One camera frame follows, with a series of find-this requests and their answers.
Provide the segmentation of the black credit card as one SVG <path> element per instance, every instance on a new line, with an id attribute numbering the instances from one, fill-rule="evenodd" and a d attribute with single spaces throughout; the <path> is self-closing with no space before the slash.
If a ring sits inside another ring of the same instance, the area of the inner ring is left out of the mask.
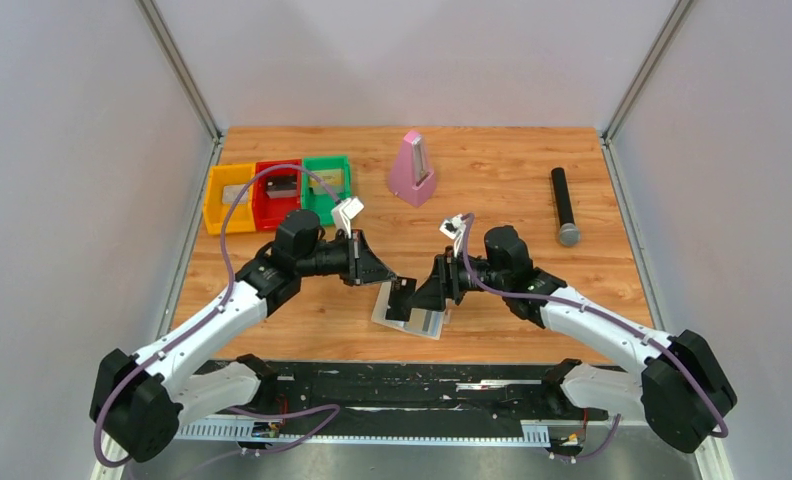
<path id="1" fill-rule="evenodd" d="M 396 277 L 390 283 L 385 309 L 386 320 L 397 322 L 410 320 L 412 297 L 416 290 L 416 282 L 417 280 L 414 278 Z"/>

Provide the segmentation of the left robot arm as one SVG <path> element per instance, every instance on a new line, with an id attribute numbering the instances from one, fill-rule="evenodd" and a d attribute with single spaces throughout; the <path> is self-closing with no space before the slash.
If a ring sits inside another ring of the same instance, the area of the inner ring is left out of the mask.
<path id="1" fill-rule="evenodd" d="M 336 275 L 349 287 L 395 279 L 359 229 L 325 240 L 319 216 L 289 213 L 273 241 L 229 277 L 198 314 L 132 354 L 114 349 L 96 375 L 89 416 L 97 461 L 117 468 L 157 456 L 178 429 L 205 416 L 246 405 L 270 411 L 278 386 L 259 358 L 244 355 L 218 371 L 199 373 L 210 357 L 275 313 L 300 292 L 304 278 Z"/>

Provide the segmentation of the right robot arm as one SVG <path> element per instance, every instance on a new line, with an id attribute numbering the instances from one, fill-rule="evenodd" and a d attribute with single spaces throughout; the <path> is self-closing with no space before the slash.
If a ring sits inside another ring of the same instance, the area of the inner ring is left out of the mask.
<path id="1" fill-rule="evenodd" d="M 470 214 L 442 222 L 441 232 L 453 243 L 435 257 L 411 306 L 443 311 L 469 292 L 486 292 L 500 297 L 513 316 L 573 338 L 615 364 L 605 369 L 566 359 L 556 365 L 542 392 L 545 408 L 556 417 L 596 409 L 642 419 L 684 453 L 708 438 L 728 436 L 725 417 L 737 395 L 703 336 L 647 327 L 589 300 L 536 267 L 511 225 L 488 230 L 484 256 L 474 257 L 467 251 L 472 223 Z"/>

